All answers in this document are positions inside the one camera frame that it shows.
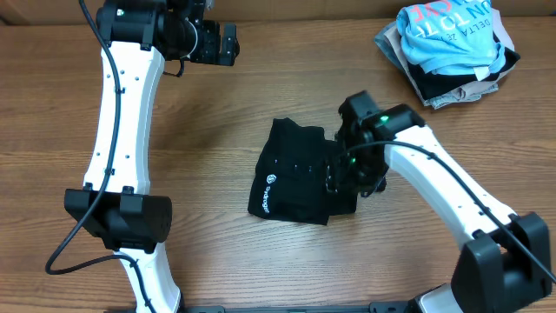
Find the black t-shirt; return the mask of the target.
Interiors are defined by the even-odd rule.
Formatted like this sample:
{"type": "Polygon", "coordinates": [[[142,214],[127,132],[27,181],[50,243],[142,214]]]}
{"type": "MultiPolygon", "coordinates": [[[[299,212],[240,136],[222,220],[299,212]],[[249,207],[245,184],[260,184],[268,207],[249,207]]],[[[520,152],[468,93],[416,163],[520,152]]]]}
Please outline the black t-shirt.
{"type": "Polygon", "coordinates": [[[255,167],[248,213],[268,220],[325,225],[331,216],[353,214],[357,196],[325,186],[326,161],[341,151],[322,127],[275,119],[255,167]]]}

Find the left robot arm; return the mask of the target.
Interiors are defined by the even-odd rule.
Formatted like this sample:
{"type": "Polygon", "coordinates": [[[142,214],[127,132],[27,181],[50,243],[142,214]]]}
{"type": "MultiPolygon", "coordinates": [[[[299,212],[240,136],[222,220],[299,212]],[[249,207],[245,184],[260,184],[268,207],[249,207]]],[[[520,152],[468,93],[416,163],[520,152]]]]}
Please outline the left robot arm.
{"type": "Polygon", "coordinates": [[[103,93],[83,186],[64,207],[77,228],[120,261],[139,312],[182,312],[166,253],[172,202],[150,192],[149,138],[168,61],[231,66],[240,52],[232,23],[208,20],[209,0],[107,1],[88,16],[102,48],[103,93]]]}

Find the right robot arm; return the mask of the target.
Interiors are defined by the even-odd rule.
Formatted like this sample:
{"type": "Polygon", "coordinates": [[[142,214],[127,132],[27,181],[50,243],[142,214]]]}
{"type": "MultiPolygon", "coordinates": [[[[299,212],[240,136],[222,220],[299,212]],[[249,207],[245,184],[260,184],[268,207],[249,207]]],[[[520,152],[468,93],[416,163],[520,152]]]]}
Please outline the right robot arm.
{"type": "Polygon", "coordinates": [[[519,216],[482,188],[406,104],[381,110],[366,92],[339,107],[328,161],[330,193],[370,196],[386,174],[403,176],[445,223],[460,250],[449,283],[411,300],[370,303],[372,312],[515,312],[551,295],[550,235],[536,213],[519,216]]]}

